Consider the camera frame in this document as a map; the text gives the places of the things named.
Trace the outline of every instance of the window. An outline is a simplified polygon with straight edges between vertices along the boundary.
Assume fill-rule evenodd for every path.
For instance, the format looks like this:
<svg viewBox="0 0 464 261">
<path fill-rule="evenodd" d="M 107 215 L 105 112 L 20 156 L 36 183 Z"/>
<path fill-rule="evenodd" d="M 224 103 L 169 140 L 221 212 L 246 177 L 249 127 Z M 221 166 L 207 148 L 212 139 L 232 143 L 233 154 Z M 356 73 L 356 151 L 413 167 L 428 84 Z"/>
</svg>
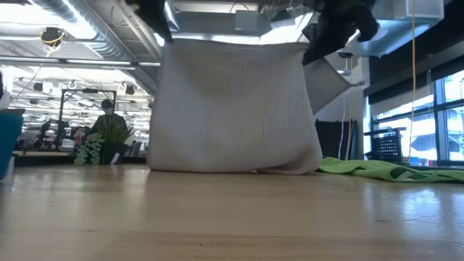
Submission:
<svg viewBox="0 0 464 261">
<path fill-rule="evenodd" d="M 426 93 L 414 103 L 411 139 L 412 103 L 377 115 L 372 122 L 373 129 L 406 128 L 400 131 L 403 157 L 408 156 L 411 148 L 411 156 L 423 162 L 438 160 L 439 164 L 461 165 L 464 163 L 464 71 L 429 86 L 433 86 L 433 93 Z"/>
</svg>

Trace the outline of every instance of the black cloth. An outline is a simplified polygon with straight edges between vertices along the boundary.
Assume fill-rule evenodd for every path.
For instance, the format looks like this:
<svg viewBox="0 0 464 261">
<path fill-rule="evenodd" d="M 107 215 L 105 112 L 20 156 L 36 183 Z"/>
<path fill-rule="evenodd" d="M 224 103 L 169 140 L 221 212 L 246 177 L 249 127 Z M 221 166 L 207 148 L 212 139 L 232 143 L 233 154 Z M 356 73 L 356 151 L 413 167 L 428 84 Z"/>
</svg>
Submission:
<svg viewBox="0 0 464 261">
<path fill-rule="evenodd" d="M 116 118 L 116 120 L 119 122 L 119 124 L 125 129 L 128 129 L 127 124 L 125 123 L 125 120 L 123 117 L 117 115 L 117 114 L 112 114 L 112 115 L 100 115 L 98 119 L 96 119 L 96 122 L 94 126 L 90 129 L 89 135 L 98 133 L 99 132 L 99 126 L 103 124 L 104 121 L 109 122 L 112 118 Z"/>
</svg>

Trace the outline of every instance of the black wire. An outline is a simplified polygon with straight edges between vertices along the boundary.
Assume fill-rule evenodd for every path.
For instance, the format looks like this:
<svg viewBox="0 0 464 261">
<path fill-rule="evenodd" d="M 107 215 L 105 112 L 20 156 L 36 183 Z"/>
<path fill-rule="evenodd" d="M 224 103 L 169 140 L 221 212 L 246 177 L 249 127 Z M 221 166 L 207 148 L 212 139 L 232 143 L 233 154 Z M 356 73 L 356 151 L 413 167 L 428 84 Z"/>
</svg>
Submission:
<svg viewBox="0 0 464 261">
<path fill-rule="evenodd" d="M 229 10 L 229 13 L 232 13 L 232 9 L 233 9 L 233 7 L 234 7 L 236 4 L 241 4 L 242 6 L 244 6 L 244 7 L 246 8 L 246 10 L 249 11 L 249 8 L 246 6 L 246 4 L 244 4 L 244 3 L 241 2 L 241 1 L 237 1 L 237 2 L 235 2 L 235 3 L 232 4 L 232 7 L 231 7 L 231 10 Z"/>
</svg>

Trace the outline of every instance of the wooden tabletop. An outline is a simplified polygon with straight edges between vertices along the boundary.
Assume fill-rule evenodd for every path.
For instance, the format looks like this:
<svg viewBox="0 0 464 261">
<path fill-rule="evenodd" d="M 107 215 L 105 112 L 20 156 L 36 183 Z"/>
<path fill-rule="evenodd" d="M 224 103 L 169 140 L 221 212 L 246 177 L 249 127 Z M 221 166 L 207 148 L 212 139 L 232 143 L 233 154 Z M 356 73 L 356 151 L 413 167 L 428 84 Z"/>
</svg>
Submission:
<svg viewBox="0 0 464 261">
<path fill-rule="evenodd" d="M 0 260 L 464 260 L 464 187 L 343 175 L 16 168 Z"/>
</svg>

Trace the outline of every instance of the person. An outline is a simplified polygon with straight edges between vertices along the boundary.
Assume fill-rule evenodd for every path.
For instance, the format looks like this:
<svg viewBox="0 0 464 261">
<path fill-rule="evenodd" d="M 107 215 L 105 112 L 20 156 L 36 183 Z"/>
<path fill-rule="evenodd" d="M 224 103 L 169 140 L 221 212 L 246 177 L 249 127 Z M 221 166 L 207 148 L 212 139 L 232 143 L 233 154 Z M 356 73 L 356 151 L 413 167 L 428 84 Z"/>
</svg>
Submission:
<svg viewBox="0 0 464 261">
<path fill-rule="evenodd" d="M 116 118 L 116 120 L 121 124 L 121 126 L 127 130 L 128 126 L 125 123 L 125 120 L 123 117 L 115 114 L 114 111 L 114 105 L 109 99 L 105 99 L 101 102 L 101 109 L 104 111 L 104 115 L 100 115 L 94 124 L 94 126 L 90 129 L 89 135 L 98 133 L 99 132 L 99 126 L 103 124 L 104 121 L 109 121 L 112 118 Z"/>
</svg>

